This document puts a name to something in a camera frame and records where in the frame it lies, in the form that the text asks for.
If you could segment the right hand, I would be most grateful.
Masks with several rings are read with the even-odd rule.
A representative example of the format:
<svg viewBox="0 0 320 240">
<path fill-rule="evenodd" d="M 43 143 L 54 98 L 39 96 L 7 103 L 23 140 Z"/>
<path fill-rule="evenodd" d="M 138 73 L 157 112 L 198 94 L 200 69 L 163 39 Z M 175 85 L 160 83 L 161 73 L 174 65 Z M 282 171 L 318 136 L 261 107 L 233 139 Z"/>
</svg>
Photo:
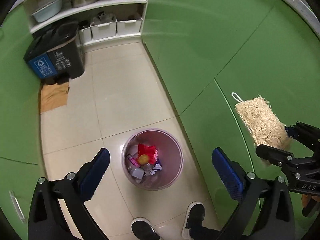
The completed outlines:
<svg viewBox="0 0 320 240">
<path fill-rule="evenodd" d="M 302 195 L 302 207 L 305 208 L 311 199 L 313 199 L 317 202 L 320 202 L 320 196 L 311 196 L 311 195 L 303 194 Z"/>
</svg>

